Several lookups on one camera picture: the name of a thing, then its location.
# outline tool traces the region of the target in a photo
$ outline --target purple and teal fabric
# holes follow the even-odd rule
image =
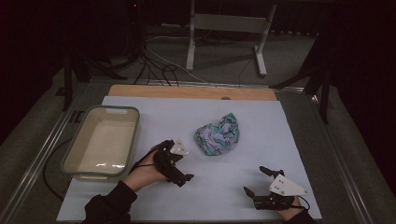
[[[238,120],[229,113],[222,117],[219,125],[206,124],[194,135],[195,142],[208,156],[218,156],[230,151],[238,143]]]

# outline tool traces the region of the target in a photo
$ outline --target plastic bin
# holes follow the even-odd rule
[[[91,107],[64,156],[62,170],[81,180],[118,181],[127,176],[139,117],[130,106]]]

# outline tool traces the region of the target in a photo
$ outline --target person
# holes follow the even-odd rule
[[[106,196],[96,195],[85,205],[86,218],[83,224],[93,223],[131,223],[129,214],[131,204],[137,199],[136,193],[143,187],[156,181],[165,180],[166,177],[157,171],[153,164],[155,151],[143,159],[128,174],[125,179],[119,181],[117,186]],[[301,206],[297,197],[293,205]],[[277,211],[285,224],[310,224],[315,223],[307,210],[301,208],[290,208]]]

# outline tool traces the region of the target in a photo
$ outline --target hand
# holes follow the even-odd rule
[[[152,151],[144,160],[139,163],[123,182],[134,192],[138,192],[143,187],[150,185],[158,180],[165,180],[154,165],[153,156],[157,151]]]
[[[298,197],[294,197],[294,201],[291,205],[301,206],[300,200]],[[277,211],[277,213],[283,218],[284,221],[289,221],[292,217],[301,213],[303,208],[289,208],[286,210]]]

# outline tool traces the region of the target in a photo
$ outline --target white tabletop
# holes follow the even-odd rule
[[[313,218],[321,218],[313,190],[278,101],[161,99],[107,96],[103,105],[130,105],[140,111],[140,134],[134,161],[166,139],[181,138],[190,152],[177,163],[184,174],[195,177],[182,188],[155,183],[137,192],[132,221],[250,221],[279,219],[274,211],[258,211],[243,187],[268,195],[273,178],[259,166],[284,170],[285,176],[307,189],[304,196]],[[239,122],[239,143],[232,151],[209,157],[193,140],[195,131],[233,112]],[[58,221],[85,218],[84,205],[96,194],[106,195],[115,183],[81,182],[67,191]]]

